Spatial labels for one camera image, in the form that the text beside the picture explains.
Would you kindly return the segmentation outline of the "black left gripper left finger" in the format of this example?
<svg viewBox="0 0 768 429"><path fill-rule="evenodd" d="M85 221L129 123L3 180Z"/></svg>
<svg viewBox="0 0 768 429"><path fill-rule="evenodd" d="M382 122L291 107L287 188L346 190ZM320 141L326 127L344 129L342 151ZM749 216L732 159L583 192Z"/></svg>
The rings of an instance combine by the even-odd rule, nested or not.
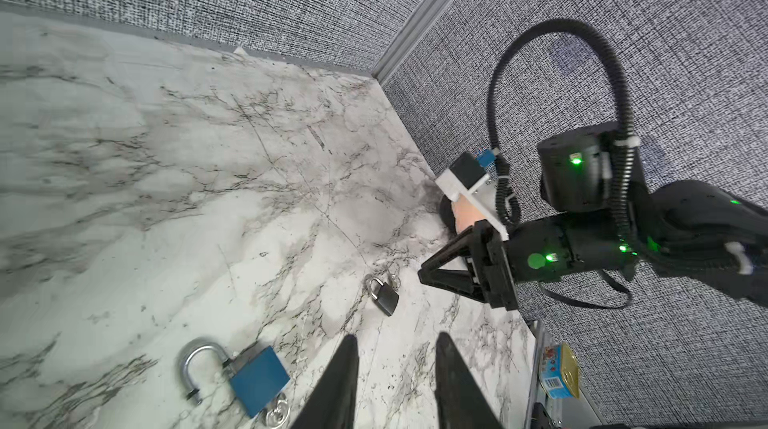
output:
<svg viewBox="0 0 768 429"><path fill-rule="evenodd" d="M358 341L347 334L292 428L353 428L358 374Z"/></svg>

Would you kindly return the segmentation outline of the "blue padlock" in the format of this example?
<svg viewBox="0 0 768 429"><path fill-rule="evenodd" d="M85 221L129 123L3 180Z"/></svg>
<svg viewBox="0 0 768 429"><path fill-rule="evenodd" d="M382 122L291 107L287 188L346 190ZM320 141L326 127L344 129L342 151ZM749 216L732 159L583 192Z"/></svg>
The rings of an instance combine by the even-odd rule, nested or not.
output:
<svg viewBox="0 0 768 429"><path fill-rule="evenodd" d="M236 401L251 419L262 415L267 428L281 428L288 422L291 409L284 388L290 376L271 346L253 344L235 357L213 340L192 340L177 357L179 379L188 401L195 405L203 401L190 366L192 360L205 351L211 351L218 358Z"/></svg>

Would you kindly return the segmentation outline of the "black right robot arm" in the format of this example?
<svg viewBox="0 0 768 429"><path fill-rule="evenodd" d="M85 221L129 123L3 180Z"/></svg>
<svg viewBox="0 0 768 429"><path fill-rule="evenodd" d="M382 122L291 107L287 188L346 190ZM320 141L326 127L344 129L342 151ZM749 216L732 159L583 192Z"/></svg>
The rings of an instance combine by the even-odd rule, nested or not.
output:
<svg viewBox="0 0 768 429"><path fill-rule="evenodd" d="M494 308L518 308L516 287L546 287L570 274L594 272L626 293L639 260L666 278L690 278L734 299L767 303L767 212L739 196L695 180L650 191L632 164L629 230L621 235L610 208L616 125L603 123L553 136L537 147L540 195L550 217L522 222L510 178L484 195L496 151L461 154L438 178L442 219L466 201L480 215L424 262L422 284Z"/></svg>

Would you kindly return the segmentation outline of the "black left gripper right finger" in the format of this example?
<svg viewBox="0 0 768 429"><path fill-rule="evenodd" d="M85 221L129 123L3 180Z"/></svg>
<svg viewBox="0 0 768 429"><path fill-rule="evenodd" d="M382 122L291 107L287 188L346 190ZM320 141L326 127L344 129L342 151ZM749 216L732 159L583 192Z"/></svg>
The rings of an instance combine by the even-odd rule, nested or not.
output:
<svg viewBox="0 0 768 429"><path fill-rule="evenodd" d="M435 371L440 428L502 428L446 332L441 332L437 338Z"/></svg>

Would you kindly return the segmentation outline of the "small black padlock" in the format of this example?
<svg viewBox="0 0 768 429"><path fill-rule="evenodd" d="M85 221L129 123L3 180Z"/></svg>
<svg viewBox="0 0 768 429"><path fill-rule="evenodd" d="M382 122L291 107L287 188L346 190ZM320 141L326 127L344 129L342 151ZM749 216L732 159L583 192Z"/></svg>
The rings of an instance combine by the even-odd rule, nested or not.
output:
<svg viewBox="0 0 768 429"><path fill-rule="evenodd" d="M391 317L397 309L399 294L396 290L381 279L368 275L365 278L364 287L373 300L376 307L387 317Z"/></svg>

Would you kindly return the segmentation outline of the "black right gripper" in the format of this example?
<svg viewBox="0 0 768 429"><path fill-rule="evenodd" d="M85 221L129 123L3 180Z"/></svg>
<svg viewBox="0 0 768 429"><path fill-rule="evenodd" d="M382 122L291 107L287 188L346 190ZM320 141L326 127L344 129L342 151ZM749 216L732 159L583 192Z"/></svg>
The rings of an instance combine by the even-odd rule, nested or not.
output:
<svg viewBox="0 0 768 429"><path fill-rule="evenodd" d="M519 308L504 242L488 221L477 222L453 237L421 265L418 278L423 285L494 309Z"/></svg>

